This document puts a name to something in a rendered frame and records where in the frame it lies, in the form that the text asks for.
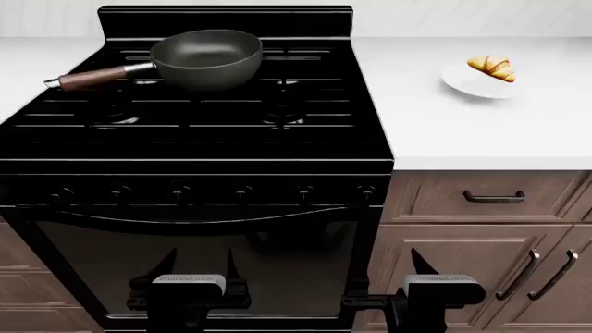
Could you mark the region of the black stove knob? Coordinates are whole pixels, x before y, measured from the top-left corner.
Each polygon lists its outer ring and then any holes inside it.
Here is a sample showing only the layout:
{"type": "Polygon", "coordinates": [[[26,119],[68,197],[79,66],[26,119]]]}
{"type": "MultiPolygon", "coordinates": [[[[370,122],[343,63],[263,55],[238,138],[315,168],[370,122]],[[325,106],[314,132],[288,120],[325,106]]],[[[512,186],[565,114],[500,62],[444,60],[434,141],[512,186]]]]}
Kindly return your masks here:
{"type": "Polygon", "coordinates": [[[134,191],[124,182],[114,182],[110,188],[110,196],[115,204],[130,204],[132,202],[134,191]]]}
{"type": "Polygon", "coordinates": [[[360,185],[355,188],[354,199],[360,204],[368,204],[376,198],[376,188],[371,185],[360,185]]]}
{"type": "Polygon", "coordinates": [[[315,189],[307,182],[296,182],[291,187],[293,200],[297,204],[308,204],[315,197],[315,189]]]}
{"type": "Polygon", "coordinates": [[[75,193],[72,189],[66,187],[55,188],[49,194],[50,204],[69,205],[74,202],[75,193]]]}
{"type": "Polygon", "coordinates": [[[170,183],[168,192],[175,204],[185,205],[192,202],[192,189],[183,180],[174,180],[170,183]]]}
{"type": "Polygon", "coordinates": [[[253,198],[253,185],[243,181],[233,182],[230,185],[230,193],[236,204],[248,204],[253,198]]]}

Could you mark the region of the black gas stove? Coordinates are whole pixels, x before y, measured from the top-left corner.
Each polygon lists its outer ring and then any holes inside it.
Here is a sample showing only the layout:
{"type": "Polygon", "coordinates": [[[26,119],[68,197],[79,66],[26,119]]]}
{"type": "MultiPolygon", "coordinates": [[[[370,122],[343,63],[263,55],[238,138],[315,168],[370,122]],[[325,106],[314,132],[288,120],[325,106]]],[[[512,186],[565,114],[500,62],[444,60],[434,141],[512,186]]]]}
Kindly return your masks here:
{"type": "MultiPolygon", "coordinates": [[[[246,31],[263,42],[255,76],[229,91],[189,92],[166,84],[149,69],[81,91],[43,91],[0,124],[0,217],[92,315],[40,257],[26,236],[25,213],[80,205],[115,204],[114,182],[134,191],[129,205],[339,205],[376,214],[386,200],[394,157],[352,50],[353,10],[341,6],[103,6],[105,41],[76,71],[149,60],[151,46],[180,32],[246,31]],[[299,80],[278,86],[261,80],[299,80]],[[134,124],[98,126],[91,113],[125,111],[134,124]],[[264,113],[304,113],[303,124],[276,127],[264,113]],[[190,204],[175,204],[174,180],[192,189],[190,204]],[[236,204],[230,185],[253,185],[248,204],[236,204]],[[308,204],[291,187],[314,187],[308,204]],[[376,188],[371,203],[357,203],[360,185],[376,188]],[[55,188],[70,188],[69,205],[50,204],[55,188]]],[[[208,328],[204,333],[351,333],[356,314],[341,308],[344,327],[208,328]]]]}

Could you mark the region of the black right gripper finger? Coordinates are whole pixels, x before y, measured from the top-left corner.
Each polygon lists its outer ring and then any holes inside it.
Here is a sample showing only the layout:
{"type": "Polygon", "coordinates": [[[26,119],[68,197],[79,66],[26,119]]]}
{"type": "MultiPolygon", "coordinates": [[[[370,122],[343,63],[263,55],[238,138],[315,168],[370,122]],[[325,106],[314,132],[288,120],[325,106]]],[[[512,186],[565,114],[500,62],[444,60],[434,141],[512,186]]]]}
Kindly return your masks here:
{"type": "Polygon", "coordinates": [[[415,249],[411,249],[411,257],[415,274],[417,275],[438,275],[439,272],[430,265],[427,260],[415,249]]]}

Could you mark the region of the white plate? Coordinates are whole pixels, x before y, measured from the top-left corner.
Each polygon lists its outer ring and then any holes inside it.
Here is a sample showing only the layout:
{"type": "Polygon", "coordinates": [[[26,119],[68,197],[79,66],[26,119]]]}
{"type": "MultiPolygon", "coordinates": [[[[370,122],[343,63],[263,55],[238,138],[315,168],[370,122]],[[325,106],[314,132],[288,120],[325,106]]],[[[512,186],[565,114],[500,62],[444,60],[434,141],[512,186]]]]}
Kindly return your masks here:
{"type": "Polygon", "coordinates": [[[444,67],[441,78],[457,91],[487,99],[510,99],[523,92],[523,87],[519,83],[489,77],[466,63],[444,67]]]}

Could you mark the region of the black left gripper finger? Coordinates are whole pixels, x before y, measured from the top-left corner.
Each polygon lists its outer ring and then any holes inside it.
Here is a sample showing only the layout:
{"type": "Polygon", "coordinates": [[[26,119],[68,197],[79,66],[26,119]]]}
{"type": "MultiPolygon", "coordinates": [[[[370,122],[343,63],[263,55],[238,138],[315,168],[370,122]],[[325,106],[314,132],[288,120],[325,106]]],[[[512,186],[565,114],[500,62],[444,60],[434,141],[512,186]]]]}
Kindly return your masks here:
{"type": "Polygon", "coordinates": [[[237,282],[239,280],[242,280],[238,268],[235,265],[232,249],[228,249],[227,273],[225,275],[225,279],[227,282],[237,282]]]}
{"type": "Polygon", "coordinates": [[[154,268],[155,276],[161,277],[163,275],[172,274],[174,265],[176,263],[178,249],[172,249],[154,268]]]}

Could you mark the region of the golden croissant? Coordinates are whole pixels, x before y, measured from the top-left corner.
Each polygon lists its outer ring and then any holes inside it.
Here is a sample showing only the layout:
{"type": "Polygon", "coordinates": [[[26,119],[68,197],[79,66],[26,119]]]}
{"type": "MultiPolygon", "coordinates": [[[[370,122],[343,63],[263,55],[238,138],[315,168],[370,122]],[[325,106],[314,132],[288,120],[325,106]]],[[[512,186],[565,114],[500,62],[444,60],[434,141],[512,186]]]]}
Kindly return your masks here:
{"type": "Polygon", "coordinates": [[[505,82],[515,82],[515,72],[507,57],[495,57],[492,55],[484,55],[472,57],[467,60],[467,65],[489,77],[505,82]]]}

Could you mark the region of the brown wooden cabinet front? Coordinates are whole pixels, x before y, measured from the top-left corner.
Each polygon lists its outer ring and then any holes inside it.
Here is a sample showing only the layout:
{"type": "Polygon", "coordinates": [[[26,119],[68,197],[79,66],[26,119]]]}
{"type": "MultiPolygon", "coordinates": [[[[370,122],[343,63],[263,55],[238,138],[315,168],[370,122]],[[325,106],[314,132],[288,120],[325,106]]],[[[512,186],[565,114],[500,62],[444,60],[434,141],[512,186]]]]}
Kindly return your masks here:
{"type": "Polygon", "coordinates": [[[2,217],[0,333],[104,333],[2,217]]]}

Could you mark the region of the brown wooden drawer front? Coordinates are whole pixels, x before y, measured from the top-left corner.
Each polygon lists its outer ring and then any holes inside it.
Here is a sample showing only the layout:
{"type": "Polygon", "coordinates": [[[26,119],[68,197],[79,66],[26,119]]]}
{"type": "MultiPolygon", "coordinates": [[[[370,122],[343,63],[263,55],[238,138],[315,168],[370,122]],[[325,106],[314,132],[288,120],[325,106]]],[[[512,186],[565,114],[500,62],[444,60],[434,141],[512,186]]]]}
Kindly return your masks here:
{"type": "Polygon", "coordinates": [[[395,171],[382,221],[559,221],[588,171],[395,171]],[[524,202],[481,204],[473,196],[513,196],[524,202]]]}

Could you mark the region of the brown wooden cabinet door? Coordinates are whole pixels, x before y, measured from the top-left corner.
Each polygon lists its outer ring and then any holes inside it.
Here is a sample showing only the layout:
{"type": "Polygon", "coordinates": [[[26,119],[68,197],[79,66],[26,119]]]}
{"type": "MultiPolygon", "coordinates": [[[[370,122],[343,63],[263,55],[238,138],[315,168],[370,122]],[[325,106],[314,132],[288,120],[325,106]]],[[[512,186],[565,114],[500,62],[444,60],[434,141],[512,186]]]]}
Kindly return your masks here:
{"type": "Polygon", "coordinates": [[[499,315],[508,330],[592,332],[592,225],[572,227],[499,315]]]}
{"type": "Polygon", "coordinates": [[[370,291],[392,294],[414,273],[415,248],[439,274],[464,274],[486,291],[477,305],[448,310],[450,333],[485,333],[569,231],[566,225],[404,225],[379,227],[368,267],[370,291]]]}

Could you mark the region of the black glass oven door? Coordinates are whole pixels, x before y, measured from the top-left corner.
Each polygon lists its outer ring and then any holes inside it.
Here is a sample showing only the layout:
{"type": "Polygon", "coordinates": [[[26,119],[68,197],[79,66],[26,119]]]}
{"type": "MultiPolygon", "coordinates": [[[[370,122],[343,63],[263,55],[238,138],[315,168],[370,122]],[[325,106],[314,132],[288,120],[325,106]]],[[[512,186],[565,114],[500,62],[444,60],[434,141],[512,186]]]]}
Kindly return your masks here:
{"type": "Polygon", "coordinates": [[[145,311],[130,310],[130,282],[156,278],[154,268],[178,249],[172,274],[226,274],[232,249],[251,305],[214,310],[213,329],[344,327],[345,293],[367,290],[366,269],[377,217],[327,216],[218,223],[122,221],[25,213],[27,241],[84,307],[111,329],[138,328],[145,311]]]}

